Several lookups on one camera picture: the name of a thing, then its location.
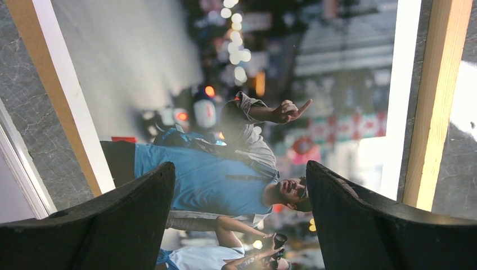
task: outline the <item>marble wall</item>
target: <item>marble wall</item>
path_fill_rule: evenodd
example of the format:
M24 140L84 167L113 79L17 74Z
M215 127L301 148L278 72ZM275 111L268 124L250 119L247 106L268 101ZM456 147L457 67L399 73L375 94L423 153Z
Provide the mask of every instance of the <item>marble wall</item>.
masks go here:
M91 190L4 0L0 0L0 98L56 208L91 199Z

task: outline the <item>hand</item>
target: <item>hand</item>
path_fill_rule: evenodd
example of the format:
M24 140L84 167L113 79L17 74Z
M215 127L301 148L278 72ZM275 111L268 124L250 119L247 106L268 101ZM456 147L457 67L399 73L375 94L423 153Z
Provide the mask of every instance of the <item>hand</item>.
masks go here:
M286 124L288 122L294 121L310 107L313 100L308 100L305 105L301 108L298 108L293 102L285 100L280 104L280 106L272 111L273 122L278 124Z
M271 238L273 240L273 238L275 237L276 233L269 233L267 235L263 235L263 238L264 239L269 239Z
M285 249L284 246L279 247L278 249L275 249L275 241L273 240L275 238L275 235L277 235L277 233L271 233L269 235L264 235L263 236L264 239L268 240L268 241L265 241L265 244L268 245L268 246L265 246L265 249L264 249L267 256L273 255L273 254Z

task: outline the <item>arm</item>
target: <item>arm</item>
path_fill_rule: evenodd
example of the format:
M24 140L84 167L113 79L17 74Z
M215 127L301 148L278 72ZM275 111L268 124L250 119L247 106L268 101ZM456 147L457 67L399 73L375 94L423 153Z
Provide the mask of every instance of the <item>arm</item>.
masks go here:
M261 269L261 260L265 257L271 256L282 248L273 250L269 249L259 254L250 255L241 259L233 260L222 267L222 270L242 270L242 269Z
M263 101L250 98L242 92L237 94L237 98L238 100L226 103L220 115L226 142L237 145L252 145L260 140L259 134L253 130L254 124L288 123L299 118L312 103L312 100L308 100L298 109L291 101L285 100L279 107L269 108Z
M249 227L230 217L218 217L215 221L215 234L219 240L219 245L226 248L242 247L242 242L240 242L237 236L235 236L234 232L250 234L260 238L264 238L266 236L265 233Z

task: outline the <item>white wall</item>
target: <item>white wall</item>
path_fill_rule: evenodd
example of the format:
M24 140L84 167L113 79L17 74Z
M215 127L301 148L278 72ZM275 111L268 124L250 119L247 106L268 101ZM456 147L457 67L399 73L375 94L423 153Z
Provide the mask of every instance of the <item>white wall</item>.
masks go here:
M0 152L0 223L35 218L3 151Z
M339 142L327 154L324 164L342 177L379 193L386 144L386 137Z
M379 194L396 200L411 91L421 0L399 0L394 38L393 69L389 89L386 146Z

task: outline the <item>street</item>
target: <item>street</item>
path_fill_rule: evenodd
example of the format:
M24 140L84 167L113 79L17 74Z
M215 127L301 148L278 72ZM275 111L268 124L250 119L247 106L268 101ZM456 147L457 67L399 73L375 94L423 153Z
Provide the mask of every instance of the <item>street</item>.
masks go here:
M139 114L203 75L175 0L52 0L100 140L147 139ZM180 248L177 231L162 247Z

